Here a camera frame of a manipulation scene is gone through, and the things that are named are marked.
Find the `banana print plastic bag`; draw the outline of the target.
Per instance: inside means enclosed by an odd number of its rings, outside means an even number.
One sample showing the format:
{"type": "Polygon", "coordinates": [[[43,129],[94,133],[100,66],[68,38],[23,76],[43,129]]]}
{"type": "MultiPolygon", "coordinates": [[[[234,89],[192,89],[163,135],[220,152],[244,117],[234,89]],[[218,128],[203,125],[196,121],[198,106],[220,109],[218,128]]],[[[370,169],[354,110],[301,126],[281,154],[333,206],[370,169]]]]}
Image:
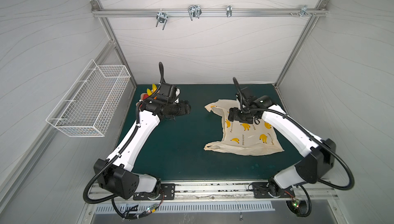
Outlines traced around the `banana print plastic bag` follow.
{"type": "Polygon", "coordinates": [[[208,112],[221,117],[223,128],[222,140],[206,144],[205,151],[242,156],[264,156],[284,151],[274,128],[264,120],[261,120],[258,125],[229,121],[229,110],[237,107],[237,101],[228,99],[220,99],[205,106],[208,112]]]}

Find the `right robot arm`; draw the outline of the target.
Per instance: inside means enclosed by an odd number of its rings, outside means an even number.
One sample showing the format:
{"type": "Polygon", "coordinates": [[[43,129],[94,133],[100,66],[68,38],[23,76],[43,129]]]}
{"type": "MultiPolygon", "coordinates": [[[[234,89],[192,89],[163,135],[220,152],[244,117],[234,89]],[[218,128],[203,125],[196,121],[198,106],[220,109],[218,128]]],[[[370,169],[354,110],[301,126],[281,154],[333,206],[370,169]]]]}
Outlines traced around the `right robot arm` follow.
{"type": "Polygon", "coordinates": [[[238,108],[229,110],[230,121],[248,125],[264,120],[279,131],[297,149],[303,158],[268,180],[266,189],[273,198],[279,198],[289,187],[299,184],[315,184],[333,167],[336,145],[330,139],[321,140],[293,120],[281,106],[268,97],[246,97],[236,94],[238,108]]]}

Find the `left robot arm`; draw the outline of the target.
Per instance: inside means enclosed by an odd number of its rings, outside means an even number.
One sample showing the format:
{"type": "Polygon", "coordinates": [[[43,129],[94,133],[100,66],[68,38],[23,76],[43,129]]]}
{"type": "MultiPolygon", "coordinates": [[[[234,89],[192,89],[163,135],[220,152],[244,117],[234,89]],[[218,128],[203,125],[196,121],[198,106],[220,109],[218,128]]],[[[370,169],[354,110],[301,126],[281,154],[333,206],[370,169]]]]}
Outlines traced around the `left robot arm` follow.
{"type": "Polygon", "coordinates": [[[105,159],[98,159],[93,166],[95,176],[84,191],[85,199],[94,182],[112,195],[94,202],[107,201],[113,197],[130,199],[137,194],[157,198],[161,190],[161,180],[148,174],[136,174],[132,170],[135,161],[149,138],[163,118],[188,115],[189,101],[176,100],[173,103],[147,98],[136,105],[136,121],[118,147],[105,159]]]}

